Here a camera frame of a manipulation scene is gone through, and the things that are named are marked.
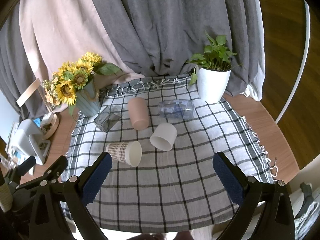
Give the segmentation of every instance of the white cup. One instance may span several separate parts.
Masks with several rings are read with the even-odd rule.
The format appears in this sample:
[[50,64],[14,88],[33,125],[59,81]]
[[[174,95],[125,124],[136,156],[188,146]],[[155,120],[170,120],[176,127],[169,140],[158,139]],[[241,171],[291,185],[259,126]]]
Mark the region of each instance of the white cup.
[[177,137],[177,129],[170,123],[161,123],[150,137],[151,144],[161,151],[170,151]]

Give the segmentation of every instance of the plaid tablecloth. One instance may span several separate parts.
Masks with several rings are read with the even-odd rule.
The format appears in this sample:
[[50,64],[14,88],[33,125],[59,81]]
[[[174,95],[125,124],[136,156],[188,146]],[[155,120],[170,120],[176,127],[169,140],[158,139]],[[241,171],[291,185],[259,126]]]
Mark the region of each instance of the plaid tablecloth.
[[[222,151],[248,176],[273,183],[269,166],[245,121],[225,99],[207,104],[198,96],[190,78],[146,78],[107,90],[103,107],[118,108],[122,119],[108,133],[96,128],[95,117],[80,115],[72,134],[66,180],[80,175],[104,151],[106,143],[138,140],[143,155],[137,168],[113,162],[103,186],[87,208],[97,224],[127,232],[170,232],[200,228],[230,219],[233,204],[212,168],[212,157]],[[145,98],[149,128],[136,131],[130,123],[127,103]],[[192,99],[196,111],[191,120],[164,119],[157,115],[159,101]],[[169,152],[154,148],[149,138],[162,122],[172,123],[178,135]]]

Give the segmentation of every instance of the paper cup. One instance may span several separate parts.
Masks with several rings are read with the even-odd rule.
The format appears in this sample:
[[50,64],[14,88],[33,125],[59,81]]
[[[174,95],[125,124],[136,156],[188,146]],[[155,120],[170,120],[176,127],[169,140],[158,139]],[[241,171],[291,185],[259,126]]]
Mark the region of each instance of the paper cup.
[[147,103],[143,98],[132,98],[128,102],[131,124],[135,130],[144,130],[149,127],[149,112]]
[[108,143],[105,149],[113,160],[137,167],[141,161],[142,148],[138,141]]
[[177,129],[170,123],[161,123],[150,137],[151,144],[161,151],[170,151],[177,137]]

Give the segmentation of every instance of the blue gripper pad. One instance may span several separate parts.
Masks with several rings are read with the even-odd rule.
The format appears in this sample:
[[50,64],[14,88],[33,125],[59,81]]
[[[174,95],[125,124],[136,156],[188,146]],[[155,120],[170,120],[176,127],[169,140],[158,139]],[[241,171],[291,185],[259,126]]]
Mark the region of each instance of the blue gripper pad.
[[110,154],[107,154],[83,186],[81,200],[85,206],[93,202],[111,167],[112,158]]
[[244,189],[236,176],[232,173],[219,154],[213,156],[212,163],[213,168],[225,187],[231,201],[241,205],[244,200]]

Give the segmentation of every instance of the blue flower pot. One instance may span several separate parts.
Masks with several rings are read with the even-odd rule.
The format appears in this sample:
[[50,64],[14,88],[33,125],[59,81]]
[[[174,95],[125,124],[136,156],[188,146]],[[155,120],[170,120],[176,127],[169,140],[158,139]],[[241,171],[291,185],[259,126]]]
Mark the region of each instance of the blue flower pot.
[[100,112],[99,91],[96,90],[93,80],[76,93],[76,106],[86,117],[93,117]]

